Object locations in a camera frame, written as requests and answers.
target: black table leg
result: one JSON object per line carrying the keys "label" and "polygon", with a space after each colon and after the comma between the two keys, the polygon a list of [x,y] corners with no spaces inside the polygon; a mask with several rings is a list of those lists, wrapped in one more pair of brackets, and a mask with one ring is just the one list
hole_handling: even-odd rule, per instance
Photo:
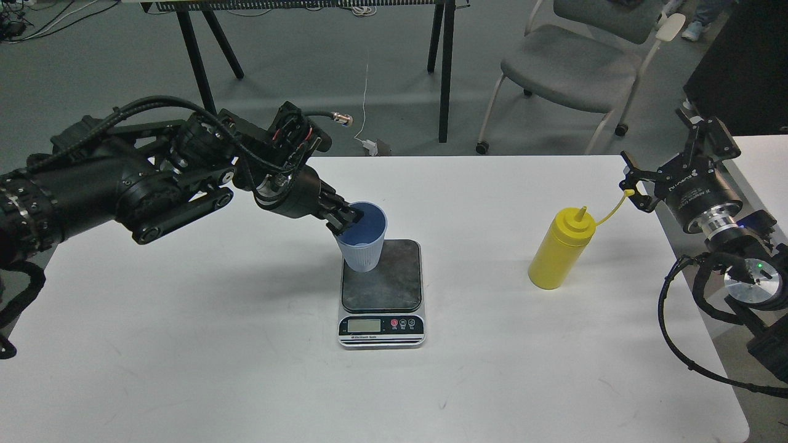
{"label": "black table leg", "polygon": [[197,46],[197,38],[195,37],[195,29],[191,26],[191,18],[188,12],[176,12],[178,16],[178,23],[180,24],[180,32],[184,35],[184,43],[186,43],[186,51],[189,53],[189,60],[191,61],[191,69],[195,73],[197,80],[197,88],[199,95],[203,99],[203,107],[212,114],[216,114],[216,106],[214,105],[214,97],[210,93],[210,85],[208,84],[208,76],[205,74],[205,66],[203,66],[203,58],[200,57],[199,47]]}
{"label": "black table leg", "polygon": [[452,89],[452,47],[454,45],[455,0],[446,1],[444,12],[444,48],[441,55],[443,66],[440,69],[440,121],[438,122],[438,142],[446,143],[448,138],[448,97]]}
{"label": "black table leg", "polygon": [[444,4],[435,5],[435,15],[433,16],[433,36],[429,39],[429,59],[427,60],[427,72],[435,72],[435,59],[438,55],[438,43],[440,41],[440,23],[443,21]]}
{"label": "black table leg", "polygon": [[205,21],[208,22],[208,26],[210,26],[210,30],[214,33],[214,37],[216,37],[216,41],[217,43],[219,43],[221,52],[225,53],[225,58],[227,58],[227,62],[230,64],[230,67],[232,68],[232,72],[236,74],[236,79],[242,79],[243,69],[241,69],[240,63],[238,63],[236,54],[232,52],[232,48],[230,47],[230,42],[227,41],[227,36],[225,35],[225,32],[221,29],[219,20],[216,18],[216,13],[214,13],[214,11],[203,11],[203,16],[205,16]]}

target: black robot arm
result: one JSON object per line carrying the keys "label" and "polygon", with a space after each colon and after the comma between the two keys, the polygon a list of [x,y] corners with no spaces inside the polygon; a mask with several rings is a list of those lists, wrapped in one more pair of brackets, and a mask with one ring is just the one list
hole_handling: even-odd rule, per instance
{"label": "black robot arm", "polygon": [[[166,106],[194,112],[185,121],[117,126]],[[0,268],[31,277],[28,288],[0,311],[0,329],[43,286],[43,272],[25,260],[109,220],[123,224],[138,244],[148,244],[226,206],[233,196],[230,182],[251,192],[264,210],[289,218],[312,215],[342,233],[362,213],[307,165],[315,151],[332,143],[310,115],[352,123],[347,115],[302,111],[286,102],[263,129],[227,110],[213,115],[181,99],[153,96],[103,119],[85,116],[52,137],[52,154],[34,154],[25,168],[0,176]],[[0,359],[15,352],[0,334]]]}
{"label": "black robot arm", "polygon": [[[622,152],[627,164],[621,189],[632,189],[630,200],[639,210],[652,212],[664,201],[685,233],[703,233],[708,252],[697,257],[682,257],[666,277],[660,297],[660,326],[671,350],[663,323],[663,302],[670,280],[677,269],[690,264],[698,271],[692,285],[696,305],[712,318],[735,325],[744,325],[754,338],[747,349],[777,379],[788,382],[788,315],[771,326],[765,325],[752,310],[777,311],[788,307],[788,247],[771,243],[776,220],[765,210],[758,210],[737,219],[742,200],[724,180],[719,170],[722,161],[736,158],[741,152],[725,125],[717,118],[691,121],[681,110],[677,114],[689,129],[683,152],[674,156],[656,171],[639,169],[634,160]],[[641,194],[640,181],[654,183],[653,195]],[[728,295],[725,301],[732,312],[721,311],[705,299],[705,290],[713,274],[722,274]],[[676,355],[689,362],[686,356]],[[694,362],[689,368],[709,376]],[[712,377],[724,381],[720,376]],[[785,389],[761,389],[742,385],[756,392],[788,396]]]}

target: plastic cup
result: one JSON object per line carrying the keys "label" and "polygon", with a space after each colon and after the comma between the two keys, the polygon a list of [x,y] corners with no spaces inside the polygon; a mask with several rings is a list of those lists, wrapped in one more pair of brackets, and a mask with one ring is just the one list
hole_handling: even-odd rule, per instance
{"label": "plastic cup", "polygon": [[342,251],[342,257],[350,269],[356,272],[368,272],[375,269],[381,259],[383,239],[388,221],[386,214],[376,204],[369,202],[351,203],[352,208],[364,213],[358,223],[335,236],[336,244]]}

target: white cable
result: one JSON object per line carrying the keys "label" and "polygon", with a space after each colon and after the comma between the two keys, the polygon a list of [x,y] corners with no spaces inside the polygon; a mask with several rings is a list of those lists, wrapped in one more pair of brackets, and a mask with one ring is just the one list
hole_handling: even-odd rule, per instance
{"label": "white cable", "polygon": [[52,23],[50,23],[49,25],[47,25],[45,28],[42,28],[40,31],[37,31],[37,32],[36,32],[34,35],[30,35],[30,36],[28,36],[28,37],[25,37],[25,38],[23,38],[23,39],[19,39],[19,40],[15,41],[15,42],[11,42],[11,43],[19,43],[19,42],[23,42],[23,41],[25,41],[25,40],[27,40],[27,39],[31,39],[31,38],[33,38],[33,37],[36,37],[37,35],[43,34],[44,32],[47,32],[47,31],[49,31],[50,29],[52,29],[52,27],[53,27],[53,26],[55,26],[56,24],[58,24],[58,23],[62,22],[62,21],[63,21],[63,19],[65,19],[66,17],[70,16],[71,14],[73,14],[73,13],[78,13],[78,12],[79,12],[79,11],[81,11],[82,9],[85,9],[85,8],[87,8],[88,6],[90,6],[90,5],[94,4],[94,3],[98,3],[98,2],[99,2],[99,0],[93,0],[92,2],[90,2],[90,3],[86,4],[85,6],[82,6],[82,7],[81,7],[81,8],[79,8],[79,9],[74,9],[74,10],[73,10],[73,11],[71,11],[70,13],[67,13],[66,15],[64,15],[63,17],[60,17],[60,18],[58,18],[57,20],[55,20],[55,21],[53,21]]}
{"label": "white cable", "polygon": [[377,6],[353,6],[351,11],[356,17],[372,17],[377,13]]}
{"label": "white cable", "polygon": [[66,14],[66,15],[64,15],[63,17],[60,17],[60,18],[58,18],[57,20],[55,20],[54,22],[50,23],[50,25],[49,25],[49,26],[47,26],[45,29],[43,29],[43,30],[42,30],[42,32],[49,31],[50,29],[52,29],[52,27],[53,27],[53,26],[55,26],[56,24],[58,24],[58,23],[62,22],[62,21],[63,21],[63,19],[65,19],[66,17],[70,16],[71,14],[73,14],[73,13],[78,13],[78,12],[79,12],[79,11],[81,11],[82,9],[85,9],[85,8],[87,8],[88,6],[90,6],[90,5],[94,4],[94,3],[98,3],[98,2],[99,2],[99,0],[93,0],[92,2],[90,2],[90,3],[86,4],[85,6],[82,6],[82,7],[81,7],[81,8],[79,8],[79,9],[74,9],[74,10],[73,10],[73,11],[71,11],[70,13],[67,13],[67,14]]}
{"label": "white cable", "polygon": [[361,111],[363,113],[363,119],[361,120],[361,129],[355,134],[353,137],[354,139],[358,140],[361,143],[364,143],[364,140],[359,138],[361,131],[364,130],[364,124],[366,123],[366,87],[370,82],[370,50],[366,50],[366,74],[364,75],[364,98],[361,101]]}

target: person's leg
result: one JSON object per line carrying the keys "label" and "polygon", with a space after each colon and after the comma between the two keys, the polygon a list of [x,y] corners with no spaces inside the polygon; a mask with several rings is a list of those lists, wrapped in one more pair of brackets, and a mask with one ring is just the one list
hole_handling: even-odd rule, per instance
{"label": "person's leg", "polygon": [[696,42],[701,34],[708,31],[708,26],[717,20],[719,14],[730,5],[733,0],[701,0],[695,8],[695,15],[687,29],[682,32],[682,38]]}
{"label": "person's leg", "polygon": [[684,0],[669,0],[662,8],[662,13],[666,16],[670,16],[681,7],[682,3],[684,3]]}
{"label": "person's leg", "polygon": [[733,0],[701,0],[695,8],[693,21],[700,21],[702,25],[709,26],[732,2]]}

